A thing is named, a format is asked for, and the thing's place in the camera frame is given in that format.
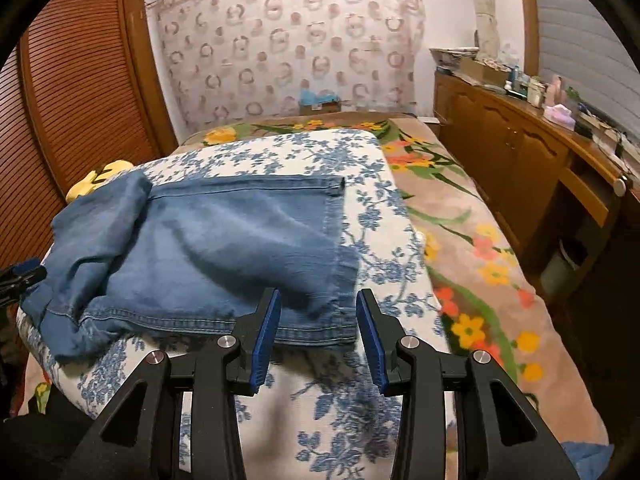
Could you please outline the blue denim jeans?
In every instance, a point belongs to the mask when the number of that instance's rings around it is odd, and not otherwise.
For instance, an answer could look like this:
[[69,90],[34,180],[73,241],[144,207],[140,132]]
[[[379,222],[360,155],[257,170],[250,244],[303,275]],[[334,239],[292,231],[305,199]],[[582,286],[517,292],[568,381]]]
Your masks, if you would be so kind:
[[275,288],[278,344],[351,344],[359,257],[342,242],[345,193],[335,174],[124,174],[54,218],[47,277],[22,310],[67,361],[132,334],[228,333]]

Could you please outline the yellow Pikachu plush toy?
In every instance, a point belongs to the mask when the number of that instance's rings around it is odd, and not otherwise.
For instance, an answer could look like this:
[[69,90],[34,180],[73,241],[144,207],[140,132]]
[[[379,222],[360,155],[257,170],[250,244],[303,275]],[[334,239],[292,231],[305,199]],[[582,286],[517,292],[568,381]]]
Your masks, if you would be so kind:
[[70,204],[80,196],[92,193],[122,172],[130,170],[133,166],[131,162],[119,159],[96,167],[68,190],[65,196],[66,204]]

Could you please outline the colourful flower pattern blanket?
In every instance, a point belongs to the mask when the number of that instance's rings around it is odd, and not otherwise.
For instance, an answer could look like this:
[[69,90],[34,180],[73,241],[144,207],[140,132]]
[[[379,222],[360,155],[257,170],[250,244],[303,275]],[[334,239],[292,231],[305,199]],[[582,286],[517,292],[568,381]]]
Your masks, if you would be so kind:
[[433,126],[375,112],[287,117],[194,133],[178,150],[329,128],[363,130],[378,139],[424,247],[440,310],[437,333],[460,356],[489,352],[544,416],[579,477],[598,478],[613,453],[600,415],[513,244]]

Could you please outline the brown louvered wardrobe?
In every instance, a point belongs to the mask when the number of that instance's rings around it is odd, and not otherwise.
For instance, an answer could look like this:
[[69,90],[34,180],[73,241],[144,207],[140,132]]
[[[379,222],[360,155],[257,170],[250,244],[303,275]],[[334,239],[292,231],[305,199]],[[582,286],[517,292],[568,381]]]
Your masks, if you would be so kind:
[[144,0],[49,0],[1,69],[1,264],[42,257],[91,170],[177,146]]

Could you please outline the long wooden sideboard cabinet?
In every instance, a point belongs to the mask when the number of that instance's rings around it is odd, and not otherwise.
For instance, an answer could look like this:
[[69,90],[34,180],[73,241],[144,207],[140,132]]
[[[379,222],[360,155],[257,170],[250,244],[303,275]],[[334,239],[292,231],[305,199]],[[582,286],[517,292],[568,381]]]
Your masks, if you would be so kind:
[[540,110],[437,73],[440,140],[480,196],[544,298],[582,284],[625,221],[639,232],[639,193],[593,141]]

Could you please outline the circle pattern sheer curtain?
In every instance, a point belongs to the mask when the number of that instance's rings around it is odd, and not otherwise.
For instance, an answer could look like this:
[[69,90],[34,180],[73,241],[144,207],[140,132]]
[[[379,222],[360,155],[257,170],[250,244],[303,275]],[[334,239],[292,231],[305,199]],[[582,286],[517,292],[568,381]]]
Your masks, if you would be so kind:
[[416,108],[422,0],[155,0],[148,11],[190,132],[296,115],[302,89],[352,110]]

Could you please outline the pink tissue pack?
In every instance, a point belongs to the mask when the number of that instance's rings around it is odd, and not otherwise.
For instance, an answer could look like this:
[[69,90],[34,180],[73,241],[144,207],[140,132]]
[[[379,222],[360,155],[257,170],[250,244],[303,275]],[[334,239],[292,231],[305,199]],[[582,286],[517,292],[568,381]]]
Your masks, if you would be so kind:
[[546,106],[544,108],[544,118],[546,118],[548,122],[552,122],[552,124],[567,130],[573,131],[575,129],[576,119],[572,111],[563,104]]

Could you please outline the cardboard box with blue bag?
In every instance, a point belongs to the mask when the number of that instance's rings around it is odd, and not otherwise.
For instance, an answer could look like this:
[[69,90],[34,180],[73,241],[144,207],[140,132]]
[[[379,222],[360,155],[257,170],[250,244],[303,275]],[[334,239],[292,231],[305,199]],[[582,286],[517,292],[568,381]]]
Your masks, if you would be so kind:
[[338,113],[342,110],[340,97],[329,90],[322,90],[316,93],[309,89],[302,89],[300,90],[298,105],[299,114],[303,116]]

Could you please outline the pink bottle on sideboard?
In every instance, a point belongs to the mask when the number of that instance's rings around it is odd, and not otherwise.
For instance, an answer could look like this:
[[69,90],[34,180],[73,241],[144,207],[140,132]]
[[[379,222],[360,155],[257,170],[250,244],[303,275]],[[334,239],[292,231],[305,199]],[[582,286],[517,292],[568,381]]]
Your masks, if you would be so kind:
[[565,93],[563,90],[562,77],[554,75],[552,81],[547,86],[546,94],[544,95],[544,106],[554,107],[562,104],[565,99]]

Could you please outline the cardboard box on sideboard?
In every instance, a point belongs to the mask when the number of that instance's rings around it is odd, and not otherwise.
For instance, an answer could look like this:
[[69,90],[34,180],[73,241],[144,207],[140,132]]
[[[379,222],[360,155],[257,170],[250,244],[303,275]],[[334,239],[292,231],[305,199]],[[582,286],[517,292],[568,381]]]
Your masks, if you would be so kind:
[[493,84],[502,87],[509,78],[511,70],[495,61],[477,61],[475,58],[462,58],[459,70],[465,76],[480,84]]

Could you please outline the stack of papers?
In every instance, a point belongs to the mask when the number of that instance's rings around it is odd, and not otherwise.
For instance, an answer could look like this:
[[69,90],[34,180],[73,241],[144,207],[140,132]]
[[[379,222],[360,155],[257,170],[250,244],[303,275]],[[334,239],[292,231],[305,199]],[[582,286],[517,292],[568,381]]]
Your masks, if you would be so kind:
[[479,50],[478,47],[430,48],[436,66],[443,70],[457,70],[464,58],[474,60]]

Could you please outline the grey window roller blind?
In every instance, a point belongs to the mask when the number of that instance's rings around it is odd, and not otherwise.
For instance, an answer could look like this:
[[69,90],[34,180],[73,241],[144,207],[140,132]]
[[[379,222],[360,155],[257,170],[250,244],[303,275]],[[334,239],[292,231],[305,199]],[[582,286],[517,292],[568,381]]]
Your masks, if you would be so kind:
[[639,72],[589,0],[536,0],[539,73],[559,75],[582,102],[639,140]]

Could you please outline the beige tied side curtain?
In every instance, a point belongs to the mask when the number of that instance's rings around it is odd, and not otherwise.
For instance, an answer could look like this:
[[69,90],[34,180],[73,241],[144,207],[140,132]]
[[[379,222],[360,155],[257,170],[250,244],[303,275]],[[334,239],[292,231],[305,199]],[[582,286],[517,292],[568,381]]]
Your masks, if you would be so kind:
[[495,0],[473,0],[478,55],[480,58],[498,58],[500,38],[496,18]]

